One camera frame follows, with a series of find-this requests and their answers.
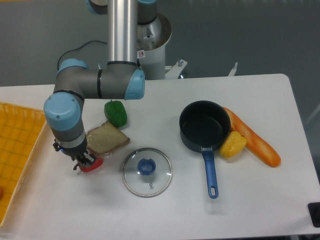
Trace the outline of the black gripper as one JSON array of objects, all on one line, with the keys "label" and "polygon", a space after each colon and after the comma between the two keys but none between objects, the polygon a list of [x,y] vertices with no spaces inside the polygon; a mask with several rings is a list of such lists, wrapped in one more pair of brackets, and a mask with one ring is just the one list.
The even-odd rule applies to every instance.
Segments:
[{"label": "black gripper", "polygon": [[63,154],[71,157],[72,161],[76,162],[73,169],[82,169],[84,165],[92,166],[96,161],[94,155],[88,154],[87,141],[85,139],[80,145],[75,147],[64,147],[54,140],[53,147],[56,152],[61,151]]}]

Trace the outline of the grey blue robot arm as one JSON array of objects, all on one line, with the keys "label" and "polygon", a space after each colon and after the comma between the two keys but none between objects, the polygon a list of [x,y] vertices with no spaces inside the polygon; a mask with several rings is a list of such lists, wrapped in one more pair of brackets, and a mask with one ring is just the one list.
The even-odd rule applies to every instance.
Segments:
[{"label": "grey blue robot arm", "polygon": [[154,0],[89,0],[88,9],[107,15],[107,68],[90,70],[81,60],[66,59],[58,66],[53,94],[45,101],[45,119],[54,134],[54,148],[89,172],[102,164],[87,150],[82,121],[86,99],[139,100],[145,93],[145,73],[138,67],[138,26],[155,21]]}]

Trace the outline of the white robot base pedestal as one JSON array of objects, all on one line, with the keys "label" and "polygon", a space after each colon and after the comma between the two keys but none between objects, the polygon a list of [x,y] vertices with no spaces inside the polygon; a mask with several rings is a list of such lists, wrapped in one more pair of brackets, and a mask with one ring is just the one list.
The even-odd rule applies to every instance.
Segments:
[{"label": "white robot base pedestal", "polygon": [[166,45],[172,36],[169,20],[158,13],[155,20],[137,26],[137,61],[147,80],[182,79],[188,62],[166,65]]}]

